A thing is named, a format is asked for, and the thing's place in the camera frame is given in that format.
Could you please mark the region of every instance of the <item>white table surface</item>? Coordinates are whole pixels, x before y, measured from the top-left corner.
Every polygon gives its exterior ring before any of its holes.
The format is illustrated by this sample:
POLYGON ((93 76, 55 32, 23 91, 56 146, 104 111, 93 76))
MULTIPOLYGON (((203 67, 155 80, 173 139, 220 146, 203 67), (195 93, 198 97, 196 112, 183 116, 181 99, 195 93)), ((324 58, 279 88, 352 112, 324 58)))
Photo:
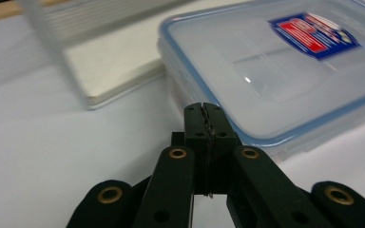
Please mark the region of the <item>white table surface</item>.
MULTIPOLYGON (((65 227, 95 184, 153 171, 183 118, 164 77, 86 111, 22 16, 0 21, 0 228, 65 227)), ((365 124, 279 163, 299 187, 339 181, 365 197, 365 124)), ((193 227, 233 227, 224 197, 196 197, 193 227)))

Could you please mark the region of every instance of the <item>transparent plastic container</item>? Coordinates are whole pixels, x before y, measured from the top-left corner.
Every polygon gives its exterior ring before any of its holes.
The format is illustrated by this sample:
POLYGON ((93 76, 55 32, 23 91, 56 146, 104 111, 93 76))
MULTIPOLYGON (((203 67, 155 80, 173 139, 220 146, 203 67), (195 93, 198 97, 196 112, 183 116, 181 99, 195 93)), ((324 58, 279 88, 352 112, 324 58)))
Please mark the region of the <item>transparent plastic container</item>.
POLYGON ((70 87, 96 109, 163 75, 156 27, 192 0, 16 2, 70 87))
POLYGON ((224 108, 246 144, 309 150, 365 120, 365 2, 265 0, 177 15, 159 50, 181 106, 224 108))

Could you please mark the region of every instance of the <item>container lid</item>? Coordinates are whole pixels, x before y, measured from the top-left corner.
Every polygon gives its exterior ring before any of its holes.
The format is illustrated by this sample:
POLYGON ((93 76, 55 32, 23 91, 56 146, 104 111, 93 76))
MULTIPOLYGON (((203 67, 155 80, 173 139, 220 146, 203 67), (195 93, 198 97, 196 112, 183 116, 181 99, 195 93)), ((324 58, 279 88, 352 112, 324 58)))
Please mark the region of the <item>container lid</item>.
POLYGON ((253 144, 284 143, 365 105, 365 3, 264 0, 184 14, 161 39, 253 144))

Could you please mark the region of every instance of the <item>container label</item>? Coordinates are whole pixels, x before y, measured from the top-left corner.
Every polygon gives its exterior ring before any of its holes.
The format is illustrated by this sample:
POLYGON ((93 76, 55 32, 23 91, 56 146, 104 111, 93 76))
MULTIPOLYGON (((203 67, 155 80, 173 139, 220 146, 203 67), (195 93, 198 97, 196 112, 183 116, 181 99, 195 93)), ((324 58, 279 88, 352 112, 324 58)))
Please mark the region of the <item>container label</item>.
POLYGON ((312 13, 303 12, 269 23, 285 42, 318 60, 359 47, 355 37, 348 31, 312 13))

